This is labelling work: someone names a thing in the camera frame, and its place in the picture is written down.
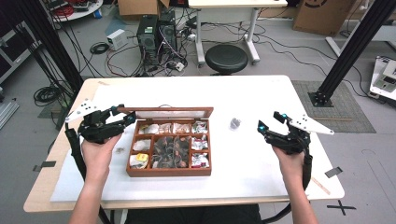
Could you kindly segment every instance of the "table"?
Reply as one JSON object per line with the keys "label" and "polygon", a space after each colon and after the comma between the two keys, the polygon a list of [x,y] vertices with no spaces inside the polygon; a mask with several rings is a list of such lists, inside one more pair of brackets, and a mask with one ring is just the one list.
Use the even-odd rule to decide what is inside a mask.
{"label": "table", "polygon": [[252,63],[260,61],[259,54],[253,45],[253,33],[256,25],[256,19],[259,14],[260,7],[285,7],[288,4],[286,0],[190,0],[189,6],[191,8],[197,8],[197,28],[195,37],[195,46],[197,49],[198,64],[205,63],[205,54],[202,47],[202,35],[201,35],[201,22],[211,21],[210,18],[216,17],[221,18],[224,21],[224,17],[237,21],[250,21],[248,34],[245,35],[245,41],[252,58]]}
{"label": "table", "polygon": [[97,0],[96,3],[91,3],[91,5],[88,7],[88,11],[75,11],[75,12],[73,12],[73,14],[71,14],[68,17],[55,18],[54,21],[72,21],[72,20],[79,19],[81,17],[88,16],[88,15],[92,14],[94,11],[96,11],[97,9],[99,9],[102,6],[102,4],[103,4],[103,0]]}
{"label": "table", "polygon": [[[202,91],[190,91],[198,87],[204,88]],[[102,198],[102,206],[105,209],[270,203],[289,200],[276,155],[256,131],[258,119],[261,119],[271,130],[287,132],[286,125],[273,119],[275,110],[288,113],[289,116],[304,113],[303,105],[288,77],[97,78],[84,82],[72,110],[86,98],[93,99],[99,109],[109,108],[121,102],[125,103],[125,106],[142,107],[214,106],[209,118],[211,176],[131,178],[125,171],[129,152],[127,148],[123,159],[120,159],[119,154],[113,153],[110,175]],[[228,128],[233,117],[242,120],[236,131]],[[76,129],[78,125],[79,121],[69,123],[70,128]],[[128,147],[122,139],[131,139],[132,135],[133,130],[125,130],[119,141],[121,146],[116,147]],[[311,142],[311,154],[314,156],[312,176],[330,194],[318,184],[311,182],[306,191],[308,198],[323,200],[344,197],[344,190],[337,176],[328,178],[324,174],[332,169],[332,165],[315,133],[311,134]],[[60,173],[67,171],[63,167],[70,162],[69,148],[63,127],[47,158],[47,161],[56,161],[56,164],[54,167],[41,170],[23,207],[26,212],[73,209],[79,194],[79,189],[75,186],[82,186],[79,173],[74,176],[76,180],[70,179],[67,190],[61,191],[61,194],[69,194],[67,197],[70,199],[51,201],[52,193],[59,190],[58,181],[64,181],[64,175],[60,177]],[[247,155],[248,161],[236,160],[235,158],[240,158],[240,153]],[[175,184],[179,187],[172,190]]]}

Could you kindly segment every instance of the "black stool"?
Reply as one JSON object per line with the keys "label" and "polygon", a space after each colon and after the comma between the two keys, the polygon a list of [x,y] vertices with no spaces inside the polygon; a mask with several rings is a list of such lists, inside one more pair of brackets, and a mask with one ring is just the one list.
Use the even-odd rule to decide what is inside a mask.
{"label": "black stool", "polygon": [[239,72],[248,64],[247,54],[234,45],[216,45],[205,55],[207,65],[218,72],[219,76],[229,76]]}

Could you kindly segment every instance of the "human hand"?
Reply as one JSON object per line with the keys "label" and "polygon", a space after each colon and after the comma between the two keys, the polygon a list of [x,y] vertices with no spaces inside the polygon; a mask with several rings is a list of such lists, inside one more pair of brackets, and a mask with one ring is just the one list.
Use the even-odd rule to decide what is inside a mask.
{"label": "human hand", "polygon": [[286,188],[289,189],[290,185],[302,186],[304,153],[288,155],[279,147],[272,146],[272,148],[279,158],[280,172]]}
{"label": "human hand", "polygon": [[114,146],[120,140],[121,134],[105,140],[100,145],[86,140],[82,142],[82,154],[87,166],[85,182],[92,182],[104,186],[109,173],[109,164]]}

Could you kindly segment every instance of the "wooden tray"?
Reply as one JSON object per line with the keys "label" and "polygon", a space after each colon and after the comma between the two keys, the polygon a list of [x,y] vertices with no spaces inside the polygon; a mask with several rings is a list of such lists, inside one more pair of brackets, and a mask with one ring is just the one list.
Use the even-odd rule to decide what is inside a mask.
{"label": "wooden tray", "polygon": [[[130,177],[148,177],[148,176],[200,176],[210,175],[212,172],[212,161],[210,153],[210,130],[209,130],[209,117],[213,111],[213,107],[125,107],[119,108],[119,111],[125,114],[135,111],[136,113],[136,127],[134,130],[134,139],[131,144],[129,158],[139,153],[148,155],[148,164],[143,169],[133,168],[128,160],[126,164],[126,172]],[[207,133],[194,133],[192,126],[195,122],[202,121],[206,123]],[[170,129],[159,129],[157,133],[144,133],[142,129],[152,124],[164,125],[170,123]],[[188,130],[176,130],[175,124],[185,124]],[[202,139],[205,136],[207,141],[207,148],[205,149],[192,149],[192,138]],[[166,149],[166,153],[162,148],[164,139],[167,143],[173,142]],[[139,140],[150,140],[149,149],[136,151],[134,144]],[[176,144],[187,145],[188,143],[188,156],[186,153],[177,156]],[[207,167],[192,167],[193,154],[206,155],[208,160]],[[155,168],[155,163],[172,168]]]}

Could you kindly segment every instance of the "wooden box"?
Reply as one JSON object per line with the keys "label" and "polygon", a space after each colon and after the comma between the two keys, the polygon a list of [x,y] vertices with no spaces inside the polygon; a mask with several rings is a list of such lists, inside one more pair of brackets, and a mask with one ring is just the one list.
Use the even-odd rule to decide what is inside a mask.
{"label": "wooden box", "polygon": [[[211,174],[209,117],[213,107],[125,107],[119,111],[136,113],[126,164],[130,177]],[[196,128],[198,123],[200,128],[205,125],[206,132]],[[135,163],[146,157],[147,165]]]}

